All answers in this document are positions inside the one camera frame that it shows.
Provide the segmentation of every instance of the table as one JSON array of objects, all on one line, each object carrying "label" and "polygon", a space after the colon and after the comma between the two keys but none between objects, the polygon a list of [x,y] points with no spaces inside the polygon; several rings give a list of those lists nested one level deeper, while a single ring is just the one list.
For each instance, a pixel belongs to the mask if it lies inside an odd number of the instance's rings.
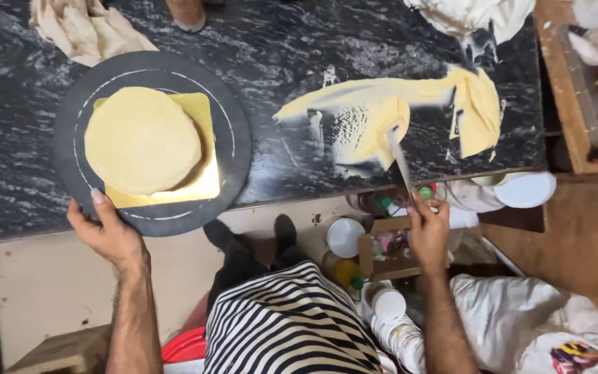
[{"label": "table", "polygon": [[[210,68],[237,95],[248,116],[253,161],[233,208],[375,190],[400,175],[349,178],[312,168],[296,133],[271,120],[283,104],[322,86],[334,68],[337,81],[371,77],[441,78],[445,63],[470,65],[455,38],[432,28],[402,0],[314,0],[296,3],[232,1],[209,8],[196,35],[171,24],[162,1],[110,1],[159,49]],[[0,241],[70,228],[69,197],[53,170],[54,114],[71,85],[87,71],[29,27],[28,4],[0,1]],[[544,128],[532,17],[492,53],[477,58],[506,101],[502,135],[492,150],[449,157],[449,118],[414,110],[406,158],[417,180],[436,181],[500,171],[542,168]]]}]

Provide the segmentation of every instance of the cardboard box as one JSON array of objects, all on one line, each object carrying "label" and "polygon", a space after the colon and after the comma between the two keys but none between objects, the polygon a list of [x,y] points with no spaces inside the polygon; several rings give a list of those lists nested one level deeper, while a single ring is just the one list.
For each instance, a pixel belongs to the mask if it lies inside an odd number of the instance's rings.
[{"label": "cardboard box", "polygon": [[371,235],[392,230],[403,230],[409,227],[408,217],[392,217],[375,220],[370,233],[363,234],[357,239],[359,246],[359,267],[364,276],[371,281],[381,281],[402,277],[416,276],[421,273],[419,260],[400,256],[394,259],[379,261],[373,259],[373,239]]},{"label": "cardboard box", "polygon": [[105,325],[49,337],[6,373],[102,373],[105,371],[111,330],[110,325]]}]

